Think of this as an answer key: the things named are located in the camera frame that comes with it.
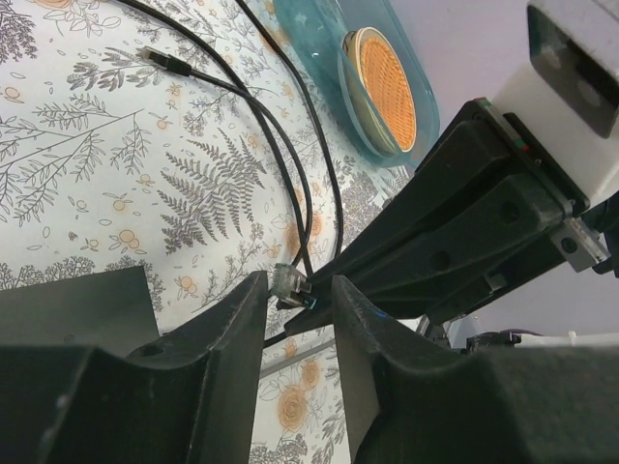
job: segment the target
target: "table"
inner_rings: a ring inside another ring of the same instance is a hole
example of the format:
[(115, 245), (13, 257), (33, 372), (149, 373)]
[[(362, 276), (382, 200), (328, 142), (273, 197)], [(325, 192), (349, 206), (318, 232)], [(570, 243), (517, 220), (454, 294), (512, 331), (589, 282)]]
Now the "table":
[[(280, 59), (231, 0), (147, 3), (207, 40), (278, 116), (311, 185), (314, 268), (328, 262), (335, 238), (331, 186), (303, 100)], [(270, 19), (298, 63), (272, 2), (251, 6)], [(114, 1), (0, 0), (0, 290), (142, 266), (160, 332), (167, 332), (249, 272), (270, 273), (288, 262), (299, 239), (249, 108), (212, 86), (148, 66), (139, 57), (144, 45), (222, 76), (194, 44)], [(408, 174), (358, 158), (311, 91), (339, 177), (347, 244)], [(289, 158), (287, 165), (299, 185)], [(300, 188), (297, 196), (303, 204)], [(271, 307), (266, 335), (290, 316)], [(265, 351), (251, 462), (346, 462), (331, 339), (324, 329)], [(283, 455), (298, 460), (278, 460)]]

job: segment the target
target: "cable connector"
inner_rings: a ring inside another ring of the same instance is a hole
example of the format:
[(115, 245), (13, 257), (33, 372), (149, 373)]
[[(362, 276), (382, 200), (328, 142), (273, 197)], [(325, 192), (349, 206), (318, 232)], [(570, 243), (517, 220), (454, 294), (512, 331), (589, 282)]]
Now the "cable connector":
[(275, 265), (271, 295), (288, 305), (312, 309), (316, 298), (310, 293), (311, 284), (297, 268), (282, 263)]
[(175, 56), (162, 53), (150, 46), (140, 48), (139, 56), (144, 58), (146, 61), (150, 61), (154, 65), (165, 69), (166, 71), (170, 71), (171, 73), (185, 76), (192, 74), (192, 65), (184, 62), (183, 60), (179, 60)]

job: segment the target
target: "blue plastic basket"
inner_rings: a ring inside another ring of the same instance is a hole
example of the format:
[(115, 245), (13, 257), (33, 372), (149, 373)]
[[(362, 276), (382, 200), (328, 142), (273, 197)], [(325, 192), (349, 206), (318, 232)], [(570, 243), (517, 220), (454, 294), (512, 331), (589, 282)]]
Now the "blue plastic basket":
[[(358, 152), (379, 166), (409, 164), (416, 167), (438, 138), (438, 110), (426, 74), (389, 1), (275, 0), (274, 6), (281, 28)], [(367, 26), (378, 29), (390, 42), (413, 94), (417, 136), (413, 148), (405, 153), (384, 153), (374, 147), (352, 106), (350, 94), (355, 87), (355, 94), (369, 102), (376, 119), (390, 135), (392, 145), (397, 147), (342, 50), (348, 32)]]

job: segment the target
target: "translucent blue bin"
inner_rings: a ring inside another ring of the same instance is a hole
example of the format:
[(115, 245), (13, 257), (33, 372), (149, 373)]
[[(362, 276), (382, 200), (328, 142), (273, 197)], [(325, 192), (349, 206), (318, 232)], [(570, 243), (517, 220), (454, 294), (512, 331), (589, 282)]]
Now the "translucent blue bin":
[[(438, 138), (438, 110), (424, 70), (389, 1), (274, 0), (274, 6), (280, 27), (357, 151), (382, 167), (416, 167)], [(348, 32), (367, 26), (379, 30), (391, 43), (408, 79), (417, 119), (417, 136), (408, 152), (385, 153), (376, 148), (353, 110), (351, 94), (366, 99), (391, 144), (398, 146), (342, 49)]]

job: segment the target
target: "plastic container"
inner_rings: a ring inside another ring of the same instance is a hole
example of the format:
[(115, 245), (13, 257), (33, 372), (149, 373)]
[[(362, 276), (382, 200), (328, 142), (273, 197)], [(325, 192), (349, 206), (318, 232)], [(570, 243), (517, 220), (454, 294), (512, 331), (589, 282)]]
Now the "plastic container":
[[(357, 151), (383, 166), (416, 167), (438, 138), (439, 118), (432, 89), (388, 0), (274, 0), (276, 17), (290, 44), (322, 92)], [(389, 145), (398, 147), (366, 89), (342, 49), (346, 35), (374, 27), (396, 52), (410, 86), (417, 118), (415, 143), (410, 151), (393, 153), (372, 144), (363, 129), (351, 95), (362, 96), (373, 112)]]

